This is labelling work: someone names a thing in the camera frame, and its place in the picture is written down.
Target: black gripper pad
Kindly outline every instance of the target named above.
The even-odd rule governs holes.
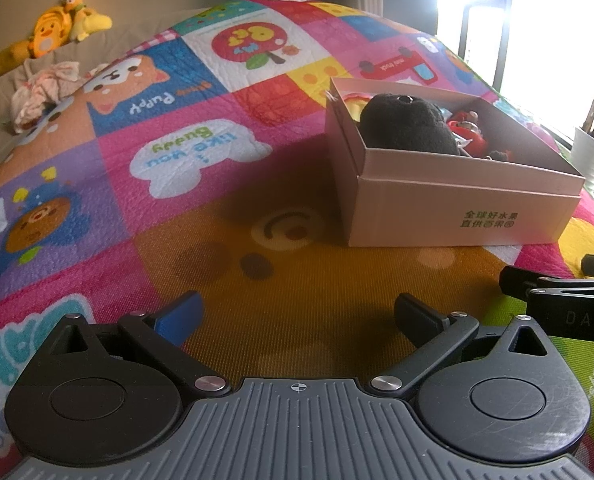
[[[246,379],[195,402],[178,430],[126,462],[69,468],[26,458],[8,480],[590,480],[570,456],[526,467],[486,465],[449,452],[398,399],[350,379]]]

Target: crosshair marking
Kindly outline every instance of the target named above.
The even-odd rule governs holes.
[[[294,383],[290,385],[290,389],[297,392],[297,393],[301,393],[303,392],[306,388],[309,388],[310,386],[306,386],[304,383]]]

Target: bright window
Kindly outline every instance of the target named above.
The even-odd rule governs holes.
[[[438,0],[437,37],[459,47],[464,4]],[[492,83],[503,11],[474,7],[466,62]],[[565,137],[573,137],[594,97],[594,0],[513,0],[501,94]]]

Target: yellow plush toy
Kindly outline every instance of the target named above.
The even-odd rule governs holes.
[[[68,43],[72,29],[70,13],[61,6],[46,10],[34,26],[30,49],[33,57],[41,57],[51,50]]]
[[[112,20],[109,16],[99,14],[96,10],[91,9],[84,3],[84,0],[66,0],[64,9],[73,13],[70,41],[84,41],[90,34],[112,27]]]
[[[30,57],[30,41],[17,41],[0,52],[0,75],[21,65]]]
[[[111,27],[112,20],[87,7],[84,0],[66,0],[63,6],[51,7],[39,16],[29,40],[17,41],[0,52],[0,75],[29,57],[41,57],[68,41],[82,41]]]

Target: open box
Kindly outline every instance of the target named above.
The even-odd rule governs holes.
[[[343,97],[390,92],[453,112],[474,110],[490,150],[513,162],[367,148]],[[326,135],[350,246],[478,246],[558,240],[584,178],[533,133],[472,95],[403,83],[332,78]]]

